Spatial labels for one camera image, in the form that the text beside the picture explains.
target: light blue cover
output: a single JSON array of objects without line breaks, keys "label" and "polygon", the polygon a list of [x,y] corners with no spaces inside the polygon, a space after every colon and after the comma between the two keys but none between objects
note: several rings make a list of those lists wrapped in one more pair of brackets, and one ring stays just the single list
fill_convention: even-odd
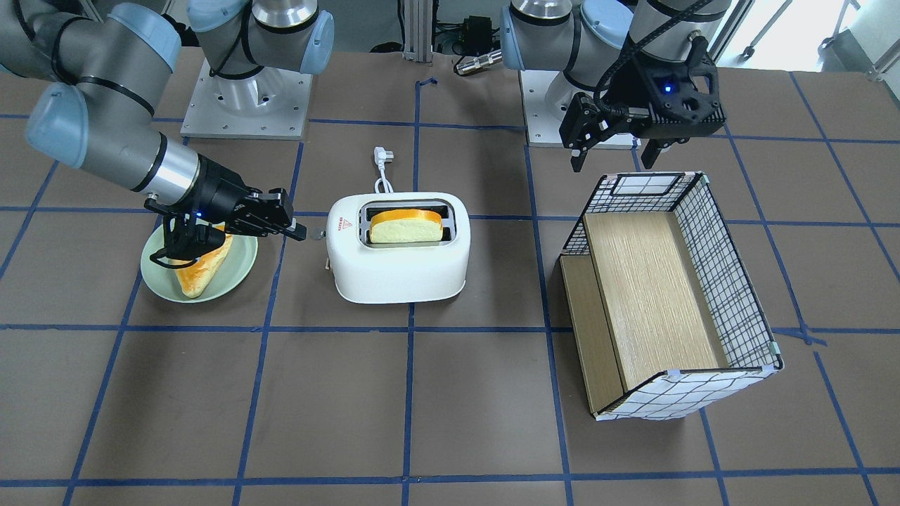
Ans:
[{"label": "light blue cover", "polygon": [[312,27],[310,41],[300,63],[301,74],[321,74],[331,59],[335,45],[335,19],[328,11],[320,11]]},{"label": "light blue cover", "polygon": [[584,0],[581,15],[588,28],[606,44],[621,50],[634,17],[617,0]]},{"label": "light blue cover", "polygon": [[509,7],[503,7],[500,14],[500,50],[503,52],[503,64],[513,70],[525,70],[525,62],[522,61],[522,52],[516,41],[516,27],[513,25]]},{"label": "light blue cover", "polygon": [[215,30],[240,14],[249,0],[191,0],[187,4],[187,18],[196,33]]},{"label": "light blue cover", "polygon": [[80,168],[87,155],[85,96],[74,86],[47,86],[31,111],[25,139],[41,153]]},{"label": "light blue cover", "polygon": [[172,72],[175,72],[178,51],[181,50],[181,37],[162,16],[141,5],[118,4],[108,17],[141,37],[166,62]]}]

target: metal base plate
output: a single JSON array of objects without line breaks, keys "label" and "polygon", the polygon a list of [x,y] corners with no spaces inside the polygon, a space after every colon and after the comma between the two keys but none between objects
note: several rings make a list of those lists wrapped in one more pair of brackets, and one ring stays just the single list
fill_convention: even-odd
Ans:
[{"label": "metal base plate", "polygon": [[289,70],[278,71],[284,79],[284,94],[278,97],[277,104],[271,104],[278,107],[259,116],[241,116],[219,104],[209,63],[204,61],[191,103],[184,113],[181,134],[205,139],[302,139],[310,105],[312,76]]},{"label": "metal base plate", "polygon": [[[550,111],[544,100],[547,88],[559,72],[555,70],[522,70],[519,84],[522,85],[522,103],[525,106],[525,120],[528,125],[528,144],[547,148],[561,148],[560,120]],[[600,142],[594,149],[631,149],[635,137],[620,133],[606,142]]]}]

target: plate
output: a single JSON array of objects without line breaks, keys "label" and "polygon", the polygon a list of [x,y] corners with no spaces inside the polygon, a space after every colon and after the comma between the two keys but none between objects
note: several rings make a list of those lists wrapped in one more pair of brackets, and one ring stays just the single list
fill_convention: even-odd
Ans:
[{"label": "plate", "polygon": [[140,253],[140,274],[144,278],[144,284],[154,294],[173,303],[203,303],[222,297],[240,285],[257,260],[257,238],[242,235],[233,237],[231,250],[222,261],[219,271],[212,277],[209,286],[199,297],[191,299],[182,293],[175,270],[160,267],[150,261],[150,254],[163,247],[163,228],[160,226],[150,234],[144,250]]}]

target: bread slice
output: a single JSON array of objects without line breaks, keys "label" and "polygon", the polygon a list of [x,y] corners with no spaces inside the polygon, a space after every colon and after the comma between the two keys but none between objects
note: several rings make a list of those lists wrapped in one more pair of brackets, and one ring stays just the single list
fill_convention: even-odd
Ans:
[{"label": "bread slice", "polygon": [[394,209],[375,214],[369,240],[373,244],[434,242],[444,236],[441,215],[423,209]]},{"label": "bread slice", "polygon": [[[216,228],[219,230],[225,229],[225,227],[220,225],[216,225]],[[200,257],[196,264],[175,270],[178,283],[181,285],[181,291],[186,297],[196,299],[203,293],[203,290],[206,290],[212,277],[215,276],[216,271],[221,267],[222,261],[228,255],[233,240],[234,238],[231,234],[225,234],[225,242],[219,248]]]}]

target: wooden board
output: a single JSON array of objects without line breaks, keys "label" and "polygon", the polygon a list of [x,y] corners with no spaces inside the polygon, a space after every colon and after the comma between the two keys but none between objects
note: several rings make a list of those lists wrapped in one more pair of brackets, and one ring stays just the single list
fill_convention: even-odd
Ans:
[{"label": "wooden board", "polygon": [[600,300],[594,262],[588,256],[560,257],[569,312],[578,344],[578,357],[588,406],[597,413],[625,394],[607,315]]},{"label": "wooden board", "polygon": [[726,367],[674,214],[602,212],[584,223],[625,389],[669,369]]}]

